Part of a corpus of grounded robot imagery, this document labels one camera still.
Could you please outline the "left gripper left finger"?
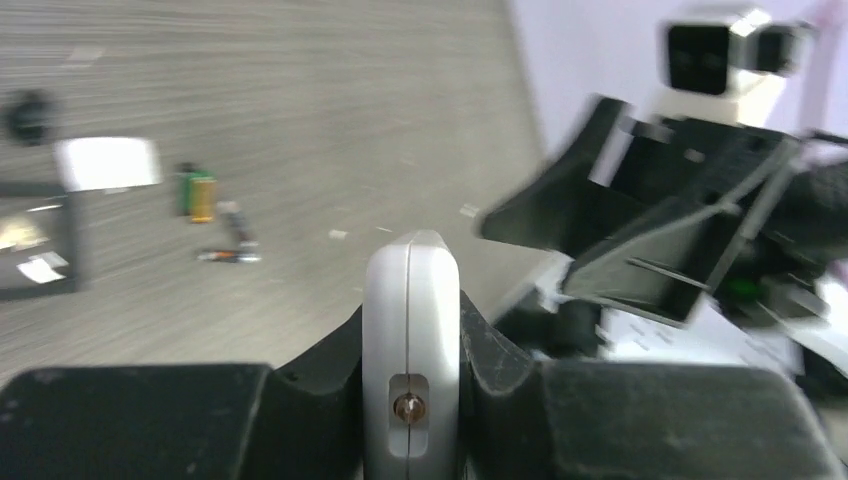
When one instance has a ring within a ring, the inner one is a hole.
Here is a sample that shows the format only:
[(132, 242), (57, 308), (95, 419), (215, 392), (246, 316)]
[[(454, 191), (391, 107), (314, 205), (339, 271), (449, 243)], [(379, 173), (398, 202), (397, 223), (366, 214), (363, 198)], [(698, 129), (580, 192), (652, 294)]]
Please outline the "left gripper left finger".
[(45, 367), (1, 393), (5, 479), (350, 479), (361, 317), (281, 368)]

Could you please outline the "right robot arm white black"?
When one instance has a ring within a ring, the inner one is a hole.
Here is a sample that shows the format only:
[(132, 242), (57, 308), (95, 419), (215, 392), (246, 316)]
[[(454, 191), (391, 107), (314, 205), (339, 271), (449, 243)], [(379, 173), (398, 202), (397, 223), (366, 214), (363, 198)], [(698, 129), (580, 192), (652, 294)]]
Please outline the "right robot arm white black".
[(625, 124), (600, 98), (561, 156), (482, 219), (481, 237), (566, 255), (549, 356), (781, 369), (847, 392), (843, 137), (769, 130), (721, 109)]

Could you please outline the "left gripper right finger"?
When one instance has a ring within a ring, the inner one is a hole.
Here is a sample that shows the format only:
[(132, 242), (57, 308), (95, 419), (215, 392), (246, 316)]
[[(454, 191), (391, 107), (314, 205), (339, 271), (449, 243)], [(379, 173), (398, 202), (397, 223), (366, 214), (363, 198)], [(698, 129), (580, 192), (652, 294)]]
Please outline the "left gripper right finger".
[(461, 301), (460, 429), (481, 479), (841, 479), (799, 389), (766, 370), (539, 362)]

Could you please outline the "green yellow battery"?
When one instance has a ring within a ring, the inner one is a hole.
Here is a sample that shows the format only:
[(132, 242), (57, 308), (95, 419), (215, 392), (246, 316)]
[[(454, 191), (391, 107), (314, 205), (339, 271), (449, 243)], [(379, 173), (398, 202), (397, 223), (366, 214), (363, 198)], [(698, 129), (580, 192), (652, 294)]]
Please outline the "green yellow battery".
[(177, 170), (177, 214), (194, 224), (210, 223), (216, 214), (217, 178), (191, 162)]

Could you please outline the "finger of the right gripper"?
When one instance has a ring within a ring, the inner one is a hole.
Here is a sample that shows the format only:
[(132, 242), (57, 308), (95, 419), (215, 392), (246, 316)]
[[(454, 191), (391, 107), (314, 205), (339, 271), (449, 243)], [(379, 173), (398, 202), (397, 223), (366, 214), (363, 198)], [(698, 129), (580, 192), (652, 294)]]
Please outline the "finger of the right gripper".
[(589, 178), (611, 138), (649, 136), (654, 122), (629, 118), (629, 105), (599, 96), (562, 153), (536, 179), (486, 213), (478, 235), (486, 240), (580, 255), (620, 235), (656, 227), (656, 208)]

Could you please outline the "white remote with dark buttons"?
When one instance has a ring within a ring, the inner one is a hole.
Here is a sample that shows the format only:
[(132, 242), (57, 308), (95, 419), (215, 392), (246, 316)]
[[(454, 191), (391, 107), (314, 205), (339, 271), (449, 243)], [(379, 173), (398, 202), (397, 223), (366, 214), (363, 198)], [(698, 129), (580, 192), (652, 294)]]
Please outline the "white remote with dark buttons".
[(365, 478), (456, 478), (460, 278), (442, 237), (419, 230), (380, 248), (361, 313)]

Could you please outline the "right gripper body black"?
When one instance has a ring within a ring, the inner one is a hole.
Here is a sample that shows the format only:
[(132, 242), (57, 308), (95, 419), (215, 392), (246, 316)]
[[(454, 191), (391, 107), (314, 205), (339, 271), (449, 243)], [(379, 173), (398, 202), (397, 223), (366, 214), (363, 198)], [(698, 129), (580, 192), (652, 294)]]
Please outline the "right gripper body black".
[(731, 127), (679, 191), (581, 254), (564, 294), (678, 326), (712, 298), (730, 321), (817, 322), (816, 283), (847, 257), (847, 164), (819, 164), (815, 131), (796, 138)]

